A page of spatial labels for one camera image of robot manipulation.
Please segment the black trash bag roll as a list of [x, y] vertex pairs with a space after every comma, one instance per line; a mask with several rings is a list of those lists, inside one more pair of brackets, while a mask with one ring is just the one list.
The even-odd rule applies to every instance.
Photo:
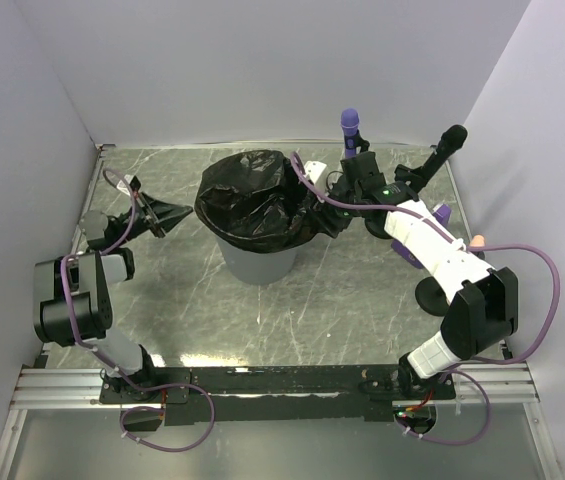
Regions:
[[251, 150], [222, 158], [201, 177], [194, 210], [230, 245], [259, 254], [335, 238], [351, 218], [303, 185], [290, 160], [277, 150]]

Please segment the grey plastic trash bin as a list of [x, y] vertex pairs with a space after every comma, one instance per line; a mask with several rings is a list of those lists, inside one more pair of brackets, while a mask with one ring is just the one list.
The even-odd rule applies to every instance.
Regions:
[[216, 238], [229, 272], [249, 285], [264, 286], [283, 279], [293, 268], [298, 249], [292, 248], [276, 253], [254, 253], [232, 246]]

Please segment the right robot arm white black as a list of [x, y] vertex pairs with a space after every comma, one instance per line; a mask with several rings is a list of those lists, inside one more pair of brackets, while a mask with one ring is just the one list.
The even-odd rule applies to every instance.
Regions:
[[442, 372], [517, 331], [517, 276], [472, 253], [420, 199], [420, 187], [440, 166], [435, 156], [415, 170], [398, 166], [393, 183], [387, 183], [372, 152], [340, 164], [328, 204], [364, 218], [368, 230], [400, 243], [429, 274], [417, 285], [416, 300], [442, 322], [437, 333], [399, 361], [400, 390], [420, 398]]

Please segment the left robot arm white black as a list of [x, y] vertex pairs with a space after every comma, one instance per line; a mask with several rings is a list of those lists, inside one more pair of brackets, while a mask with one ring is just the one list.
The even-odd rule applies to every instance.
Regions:
[[146, 402], [158, 393], [160, 379], [146, 348], [113, 326], [109, 286], [135, 275], [128, 241], [144, 233], [165, 237], [193, 208], [141, 191], [130, 198], [130, 209], [118, 216], [96, 210], [82, 216], [84, 253], [35, 265], [33, 327], [44, 343], [92, 354], [104, 368], [104, 387]]

